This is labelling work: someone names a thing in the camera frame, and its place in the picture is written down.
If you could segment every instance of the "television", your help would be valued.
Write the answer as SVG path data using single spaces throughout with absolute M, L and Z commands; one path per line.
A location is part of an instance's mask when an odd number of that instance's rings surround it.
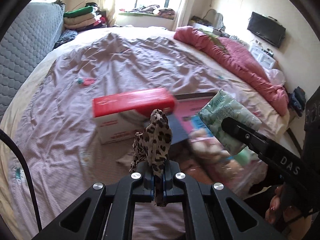
M 284 37 L 285 28 L 271 18 L 252 12 L 248 30 L 258 37 L 279 48 Z

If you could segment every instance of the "beige folded blanket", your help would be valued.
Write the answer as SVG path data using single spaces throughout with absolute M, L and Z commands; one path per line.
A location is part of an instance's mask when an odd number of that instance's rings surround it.
M 63 18 L 63 23 L 67 24 L 67 25 L 75 25 L 75 24 L 79 24 L 81 22 L 84 22 L 86 20 L 90 20 L 92 18 L 94 18 L 96 16 L 96 13 L 92 12 L 92 13 L 87 13 L 75 18 L 67 18 L 64 17 Z
M 97 15 L 96 17 L 94 17 L 92 19 L 85 20 L 85 21 L 80 22 L 78 24 L 74 24 L 74 25 L 64 24 L 64 26 L 65 26 L 66 29 L 75 30 L 75 29 L 78 29 L 78 28 L 81 28 L 81 27 L 86 27 L 86 26 L 89 26 L 89 25 L 95 23 L 96 21 L 98 21 L 100 19 L 100 17 L 101 17 L 101 15 Z

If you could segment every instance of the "red and white box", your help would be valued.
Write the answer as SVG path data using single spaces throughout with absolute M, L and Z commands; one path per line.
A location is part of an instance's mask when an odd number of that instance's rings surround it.
M 93 117 L 101 143 L 133 138 L 154 109 L 172 113 L 175 98 L 164 88 L 133 91 L 93 99 Z

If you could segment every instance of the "triangular cutout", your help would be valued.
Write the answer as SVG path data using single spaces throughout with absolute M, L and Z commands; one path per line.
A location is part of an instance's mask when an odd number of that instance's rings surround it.
M 240 232 L 244 232 L 257 225 L 257 221 L 250 216 L 236 201 L 234 201 L 232 198 L 227 198 L 226 201 Z
M 78 232 L 84 216 L 87 213 L 90 202 L 90 198 L 86 198 L 82 201 L 64 220 L 61 221 L 60 225 L 72 232 Z

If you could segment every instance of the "white lettering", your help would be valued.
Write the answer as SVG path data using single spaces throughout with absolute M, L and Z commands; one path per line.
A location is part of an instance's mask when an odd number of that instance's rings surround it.
M 287 166 L 287 169 L 292 170 L 292 162 Z
M 285 156 L 283 156 L 280 163 L 285 165 L 286 162 L 287 162 L 287 158 Z
M 298 175 L 299 170 L 300 170 L 300 167 L 297 166 L 297 167 L 294 169 L 293 174 L 294 174 L 294 175 Z

